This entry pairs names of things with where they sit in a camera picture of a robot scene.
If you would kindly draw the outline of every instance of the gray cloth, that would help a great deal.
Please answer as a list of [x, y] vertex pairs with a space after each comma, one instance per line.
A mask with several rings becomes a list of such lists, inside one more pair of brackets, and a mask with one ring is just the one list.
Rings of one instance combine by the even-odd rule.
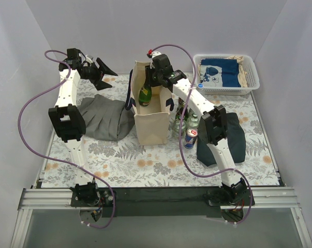
[[134, 114], [125, 102], [101, 95], [86, 97], [78, 107], [87, 127], [86, 135], [97, 140], [119, 141], [133, 128]]

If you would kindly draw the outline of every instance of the floral pattern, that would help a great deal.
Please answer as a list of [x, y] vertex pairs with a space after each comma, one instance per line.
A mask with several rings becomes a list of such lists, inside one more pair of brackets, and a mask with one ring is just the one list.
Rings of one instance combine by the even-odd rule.
[[[106, 81], [113, 87], [98, 92], [87, 80], [81, 80], [77, 94], [77, 105], [83, 98], [102, 94], [111, 100], [126, 100], [128, 75], [108, 76]], [[227, 112], [237, 113], [245, 131], [246, 159], [236, 164], [252, 185], [279, 185], [276, 170], [271, 159], [268, 144], [250, 94], [245, 96], [206, 96], [216, 105], [222, 104]], [[173, 123], [175, 113], [171, 113]], [[140, 146], [136, 129], [121, 141], [98, 141], [84, 137], [88, 158], [86, 169], [105, 179], [112, 187], [194, 187], [221, 185], [220, 175], [212, 178], [198, 178], [185, 168], [179, 152], [177, 138], [172, 138], [169, 126], [168, 143], [159, 146]], [[189, 167], [200, 175], [218, 170], [217, 166], [205, 167], [196, 159], [196, 145], [185, 149], [184, 155]], [[69, 161], [64, 143], [56, 135], [50, 156]], [[44, 168], [43, 188], [68, 188], [75, 184], [75, 172], [71, 165], [48, 161]], [[105, 185], [98, 181], [100, 187]]]

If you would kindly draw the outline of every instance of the glass bottle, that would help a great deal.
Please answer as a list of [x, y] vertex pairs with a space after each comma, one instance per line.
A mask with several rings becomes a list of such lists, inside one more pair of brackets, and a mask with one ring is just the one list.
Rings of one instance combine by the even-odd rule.
[[194, 112], [194, 111], [192, 110], [192, 108], [191, 108], [191, 109], [189, 109], [188, 116], [190, 117], [190, 116], [192, 116], [194, 113], [195, 113], [195, 112]]
[[[183, 111], [183, 108], [185, 107], [186, 103], [184, 101], [182, 101], [181, 103], [181, 106], [179, 104], [179, 106], [177, 107], [177, 110], [176, 110], [176, 114], [175, 114], [175, 118], [176, 119], [181, 119], [181, 115], [182, 115], [182, 111]], [[189, 115], [188, 115], [188, 110], [186, 109], [185, 111], [185, 121], [188, 119]]]
[[149, 70], [145, 70], [145, 81], [140, 89], [140, 94], [139, 94], [139, 103], [141, 106], [148, 106], [151, 102], [151, 97], [152, 97], [152, 90], [151, 86], [149, 83]]
[[193, 113], [192, 116], [190, 116], [187, 120], [187, 129], [189, 128], [198, 129], [198, 125], [199, 125], [198, 116], [195, 113]]
[[[172, 126], [172, 137], [178, 138], [179, 137], [179, 129], [180, 129], [180, 120], [175, 119]], [[182, 134], [181, 138], [184, 138], [187, 131], [187, 124], [186, 121], [183, 120], [182, 122]]]

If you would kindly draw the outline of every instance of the green glass bottle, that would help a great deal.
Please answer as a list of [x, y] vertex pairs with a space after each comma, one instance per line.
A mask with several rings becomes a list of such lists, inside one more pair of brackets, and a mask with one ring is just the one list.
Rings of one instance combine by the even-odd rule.
[[145, 70], [145, 82], [140, 90], [139, 103], [141, 106], [148, 106], [151, 102], [152, 90], [149, 83], [149, 70]]

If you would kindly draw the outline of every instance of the soda can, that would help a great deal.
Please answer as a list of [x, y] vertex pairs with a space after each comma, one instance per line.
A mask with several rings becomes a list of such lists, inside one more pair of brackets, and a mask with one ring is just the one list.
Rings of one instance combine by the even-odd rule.
[[186, 136], [185, 136], [185, 141], [183, 143], [184, 147], [187, 149], [192, 149], [194, 147], [194, 144], [197, 139], [197, 129], [195, 128], [189, 128], [187, 130]]

